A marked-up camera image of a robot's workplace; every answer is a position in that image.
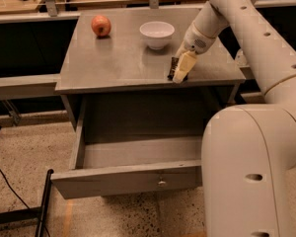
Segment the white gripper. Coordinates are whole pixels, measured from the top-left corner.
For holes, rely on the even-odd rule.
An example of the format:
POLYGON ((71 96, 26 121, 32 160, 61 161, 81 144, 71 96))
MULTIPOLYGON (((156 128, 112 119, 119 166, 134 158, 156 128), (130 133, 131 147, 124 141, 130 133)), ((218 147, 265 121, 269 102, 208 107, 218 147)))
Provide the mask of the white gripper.
POLYGON ((197 54, 205 53, 216 41, 216 36, 209 37, 191 24, 185 32, 183 43, 175 54, 179 59, 173 81, 180 84, 197 61, 197 54))

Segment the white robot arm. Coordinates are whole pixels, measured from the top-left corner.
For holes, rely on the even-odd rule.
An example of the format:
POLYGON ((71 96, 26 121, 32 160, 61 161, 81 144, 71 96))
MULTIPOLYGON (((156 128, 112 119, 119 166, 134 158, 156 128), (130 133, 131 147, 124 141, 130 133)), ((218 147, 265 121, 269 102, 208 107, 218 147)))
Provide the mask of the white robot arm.
POLYGON ((286 173, 296 167, 296 51, 257 0, 207 0, 176 53, 182 82, 231 28, 264 97, 226 108, 204 131, 201 169, 207 237, 293 237, 286 173))

